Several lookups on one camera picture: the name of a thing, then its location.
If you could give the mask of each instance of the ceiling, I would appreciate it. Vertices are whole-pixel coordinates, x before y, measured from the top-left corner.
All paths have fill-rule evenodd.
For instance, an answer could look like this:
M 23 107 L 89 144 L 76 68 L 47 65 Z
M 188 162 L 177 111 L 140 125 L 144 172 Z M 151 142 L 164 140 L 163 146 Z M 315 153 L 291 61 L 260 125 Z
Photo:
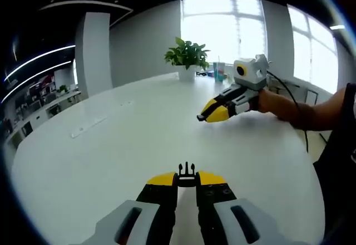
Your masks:
M 115 7 L 102 5 L 77 4 L 53 7 L 39 11 L 41 7 L 49 4 L 70 0 L 2 0 L 3 26 L 1 28 L 1 58 L 0 76 L 5 77 L 15 67 L 42 53 L 75 44 L 76 27 L 85 12 L 109 12 L 111 23 L 120 18 L 127 11 Z M 94 0 L 106 3 L 119 4 L 133 9 L 133 12 L 125 19 L 134 16 L 153 6 L 173 0 Z M 329 10 L 321 0 L 269 0 L 281 4 L 291 4 L 314 16 L 327 26 L 333 25 L 334 21 Z M 356 15 L 353 12 L 352 0 L 333 0 L 342 8 L 346 18 L 354 26 Z M 342 36 L 335 37 L 347 47 Z M 30 63 L 18 71 L 13 78 L 19 82 L 45 70 L 51 66 L 72 60 L 74 49 L 63 50 L 50 54 L 40 60 Z M 2 83 L 1 95 L 6 94 L 6 82 Z

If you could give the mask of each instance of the person's arm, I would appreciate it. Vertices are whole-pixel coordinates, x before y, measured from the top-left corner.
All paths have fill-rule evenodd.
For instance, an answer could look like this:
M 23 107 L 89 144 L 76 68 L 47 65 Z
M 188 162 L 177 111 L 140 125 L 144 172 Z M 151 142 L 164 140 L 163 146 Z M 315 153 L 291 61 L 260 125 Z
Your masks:
M 345 89 L 341 89 L 328 101 L 319 105 L 298 103 L 300 112 L 293 101 L 263 89 L 259 95 L 258 111 L 272 112 L 280 120 L 290 122 L 298 129 L 332 130 L 339 121 L 344 95 Z

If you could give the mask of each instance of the white flower pot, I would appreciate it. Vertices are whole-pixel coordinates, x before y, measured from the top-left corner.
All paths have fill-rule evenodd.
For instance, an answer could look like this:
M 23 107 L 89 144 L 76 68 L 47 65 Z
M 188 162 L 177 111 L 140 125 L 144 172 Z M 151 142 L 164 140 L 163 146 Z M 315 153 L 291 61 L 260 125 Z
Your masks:
M 191 65 L 188 70 L 185 69 L 185 66 L 175 66 L 178 68 L 179 80 L 181 82 L 194 82 L 196 66 Z

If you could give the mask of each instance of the black cable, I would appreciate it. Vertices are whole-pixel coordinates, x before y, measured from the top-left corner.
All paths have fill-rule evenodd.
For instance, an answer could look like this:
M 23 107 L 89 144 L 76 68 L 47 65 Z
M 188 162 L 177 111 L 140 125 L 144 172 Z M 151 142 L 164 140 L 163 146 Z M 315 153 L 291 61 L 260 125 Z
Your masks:
M 272 72 L 267 71 L 267 73 L 268 73 L 269 75 L 272 75 L 274 78 L 276 78 L 276 79 L 283 85 L 283 87 L 288 91 L 288 93 L 290 94 L 291 98 L 292 98 L 293 101 L 294 101 L 294 104 L 295 104 L 296 108 L 299 110 L 300 115 L 301 115 L 302 118 L 303 118 L 303 113 L 302 113 L 302 111 L 301 111 L 301 109 L 300 109 L 298 103 L 295 101 L 295 98 L 294 98 L 293 94 L 290 92 L 289 88 L 285 85 L 284 82 L 282 82 L 282 80 L 281 80 L 280 78 L 278 78 L 277 76 L 275 76 Z M 303 130 L 303 131 L 304 131 L 304 136 L 305 136 L 306 152 L 309 152 L 308 135 L 306 134 L 306 130 Z

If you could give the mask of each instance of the floor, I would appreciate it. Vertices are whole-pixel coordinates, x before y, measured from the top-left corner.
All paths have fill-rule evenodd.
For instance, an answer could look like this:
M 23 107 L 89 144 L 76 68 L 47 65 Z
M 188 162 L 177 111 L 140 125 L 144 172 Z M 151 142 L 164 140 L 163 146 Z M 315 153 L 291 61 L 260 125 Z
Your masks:
M 295 131 L 298 134 L 298 136 L 301 138 L 303 143 L 305 144 L 304 132 L 302 130 L 297 130 L 297 129 L 295 129 Z M 309 155 L 313 160 L 313 162 L 315 162 L 319 159 L 320 155 L 322 154 L 326 143 L 318 132 L 308 131 L 306 133 L 308 135 Z

